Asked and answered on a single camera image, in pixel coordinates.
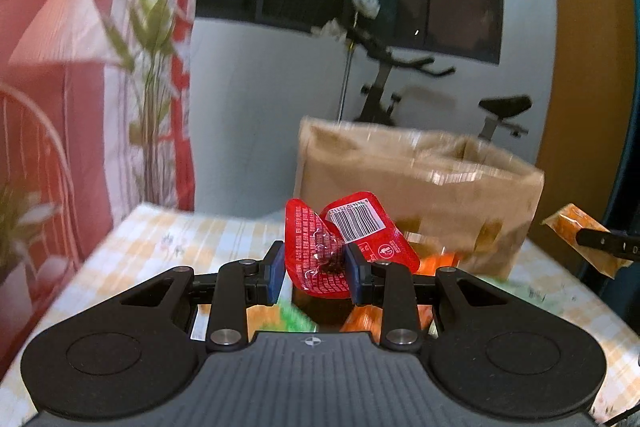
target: exercise bike handlebar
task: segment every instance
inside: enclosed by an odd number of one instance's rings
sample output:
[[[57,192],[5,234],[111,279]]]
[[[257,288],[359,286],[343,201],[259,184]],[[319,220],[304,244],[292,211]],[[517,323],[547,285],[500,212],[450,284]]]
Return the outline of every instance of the exercise bike handlebar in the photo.
[[[447,76],[456,72],[456,68],[447,68],[442,71],[431,71],[424,67],[428,64],[433,64],[433,57],[422,57],[415,60],[401,60],[395,58],[391,51],[379,40],[377,40],[369,32],[364,31],[358,27],[347,28],[347,38],[356,44],[360,44],[367,51],[367,56],[374,60],[391,66],[392,68],[402,68],[407,70],[416,70],[420,73],[428,76]]]

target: wall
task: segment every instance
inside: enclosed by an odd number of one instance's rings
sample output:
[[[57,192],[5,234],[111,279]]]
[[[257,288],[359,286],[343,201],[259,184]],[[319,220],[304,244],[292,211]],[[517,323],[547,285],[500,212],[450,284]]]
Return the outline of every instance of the wall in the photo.
[[[402,100],[396,113],[400,125],[478,134],[484,121],[481,98],[530,94],[534,107],[518,118],[529,136],[516,140],[498,130],[495,142],[532,162],[546,118],[555,34],[556,0],[504,0],[499,66],[437,55],[436,66],[454,64],[458,73],[431,80],[393,71],[387,100],[408,85],[428,87],[424,101]],[[344,47],[296,32],[215,20],[196,20],[192,43],[196,209],[247,217],[280,209],[292,192],[300,118],[335,118]],[[360,87],[373,81],[376,70],[358,50],[346,118],[361,110]]]
[[[558,0],[558,44],[538,166],[546,174],[536,221],[573,202],[602,219],[633,98],[633,0]],[[565,266],[581,258],[549,229],[531,237]]]

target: checkered tablecloth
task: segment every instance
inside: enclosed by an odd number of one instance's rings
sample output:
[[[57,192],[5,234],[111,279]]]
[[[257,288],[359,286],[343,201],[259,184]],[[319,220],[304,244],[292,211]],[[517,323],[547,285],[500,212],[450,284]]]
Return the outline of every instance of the checkered tablecloth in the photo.
[[[284,237],[278,223],[216,219],[140,205],[106,238],[61,293],[32,336],[137,283],[186,264],[196,273],[216,272],[236,259],[261,259]],[[602,344],[609,365],[593,413],[603,421],[640,398],[640,339],[595,295],[530,243],[510,280],[555,299],[562,316]],[[0,385],[0,425],[18,427],[35,409],[20,378],[20,354]]]

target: barcode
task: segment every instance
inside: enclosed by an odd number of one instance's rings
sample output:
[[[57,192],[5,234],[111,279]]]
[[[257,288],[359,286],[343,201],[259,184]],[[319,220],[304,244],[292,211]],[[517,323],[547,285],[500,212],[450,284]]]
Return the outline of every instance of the barcode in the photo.
[[[338,227],[340,235],[347,243],[357,241],[385,228],[385,224],[369,200],[337,206],[329,210],[326,217]]]

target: table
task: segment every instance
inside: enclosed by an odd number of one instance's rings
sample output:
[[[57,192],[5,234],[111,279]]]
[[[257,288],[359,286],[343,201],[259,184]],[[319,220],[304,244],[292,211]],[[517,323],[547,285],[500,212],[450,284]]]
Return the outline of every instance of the table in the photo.
[[[216,272],[229,261],[261,259],[271,243],[283,237],[281,223],[213,218],[141,204],[89,257],[31,336],[173,266]],[[558,302],[562,317],[602,345],[608,369],[592,410],[598,421],[640,399],[640,339],[602,301],[529,241],[510,280]],[[196,321],[192,337],[201,337],[203,327],[202,320]],[[20,378],[20,355],[0,385],[0,425],[5,427],[18,427],[35,413]]]

